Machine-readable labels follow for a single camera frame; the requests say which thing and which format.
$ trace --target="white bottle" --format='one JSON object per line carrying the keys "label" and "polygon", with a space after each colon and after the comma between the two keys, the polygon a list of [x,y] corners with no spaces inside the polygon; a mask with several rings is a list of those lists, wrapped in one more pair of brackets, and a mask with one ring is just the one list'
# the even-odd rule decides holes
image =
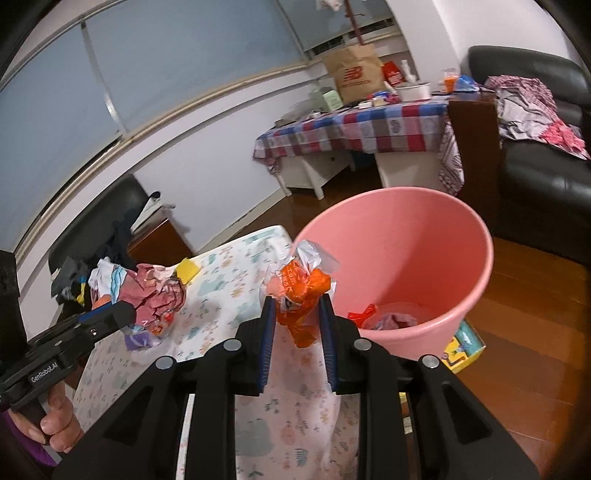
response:
{"label": "white bottle", "polygon": [[410,65],[408,64],[408,60],[401,60],[400,69],[402,70],[404,78],[408,83],[417,83],[417,76],[410,73]]}

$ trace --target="finger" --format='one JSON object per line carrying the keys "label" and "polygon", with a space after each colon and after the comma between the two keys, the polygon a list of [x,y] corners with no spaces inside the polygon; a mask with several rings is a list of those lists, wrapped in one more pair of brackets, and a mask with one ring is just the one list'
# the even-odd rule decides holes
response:
{"label": "finger", "polygon": [[64,453],[70,453],[70,451],[77,445],[77,443],[80,441],[80,439],[84,436],[84,430],[80,429],[80,433],[78,434],[78,437],[76,437],[76,440],[74,440],[74,445],[72,445],[71,447],[68,447],[66,450],[64,450]]}
{"label": "finger", "polygon": [[48,435],[54,435],[66,428],[72,420],[73,415],[74,407],[72,406],[72,402],[66,399],[59,410],[53,410],[43,417],[41,420],[41,430]]}
{"label": "finger", "polygon": [[54,385],[47,394],[47,403],[52,410],[58,410],[66,401],[66,384],[59,382]]}
{"label": "finger", "polygon": [[68,448],[72,448],[76,444],[80,432],[81,429],[78,419],[76,417],[72,417],[71,422],[66,426],[65,429],[51,437],[49,444],[56,452],[63,452]]}
{"label": "finger", "polygon": [[43,435],[41,430],[39,430],[39,428],[35,427],[30,421],[28,421],[24,415],[13,412],[12,410],[8,410],[8,415],[10,416],[15,427],[18,428],[18,430],[23,435],[26,435],[31,440],[34,440],[37,443],[45,443],[45,436]]}

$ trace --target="floral tablecloth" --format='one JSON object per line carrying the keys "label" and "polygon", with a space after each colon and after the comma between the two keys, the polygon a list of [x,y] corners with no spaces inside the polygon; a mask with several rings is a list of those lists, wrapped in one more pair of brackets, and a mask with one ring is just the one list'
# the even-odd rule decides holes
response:
{"label": "floral tablecloth", "polygon": [[[123,334],[116,332],[93,350],[74,396],[82,428],[89,429],[159,356],[178,361],[202,356],[233,337],[241,322],[259,316],[259,285],[267,266],[286,256],[290,246],[286,231],[273,226],[193,258],[202,271],[189,282],[187,301],[162,345],[128,352]],[[354,478],[358,415],[357,395],[330,392],[321,343],[298,349],[287,329],[277,325],[265,392],[236,399],[237,478]],[[183,478],[188,421],[178,479]]]}

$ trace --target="yellow sponge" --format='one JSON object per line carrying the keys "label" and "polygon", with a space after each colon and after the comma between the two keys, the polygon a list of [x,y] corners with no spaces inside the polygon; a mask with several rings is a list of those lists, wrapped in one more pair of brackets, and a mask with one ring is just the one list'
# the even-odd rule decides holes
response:
{"label": "yellow sponge", "polygon": [[200,270],[201,268],[192,260],[185,258],[177,265],[176,273],[180,281],[186,285],[199,273]]}

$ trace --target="black leather chair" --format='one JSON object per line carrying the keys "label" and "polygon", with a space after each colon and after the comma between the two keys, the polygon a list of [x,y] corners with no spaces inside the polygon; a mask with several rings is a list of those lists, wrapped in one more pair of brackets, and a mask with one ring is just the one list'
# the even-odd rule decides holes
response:
{"label": "black leather chair", "polygon": [[[520,48],[474,46],[472,77],[538,78],[552,91],[559,117],[582,129],[591,148],[589,80],[574,62]],[[534,141],[503,140],[495,235],[591,264],[591,161]]]}
{"label": "black leather chair", "polygon": [[122,222],[127,212],[134,219],[148,201],[133,175],[112,183],[80,212],[49,250],[49,270],[60,268],[66,257],[82,260],[91,257],[113,234],[113,223]]}

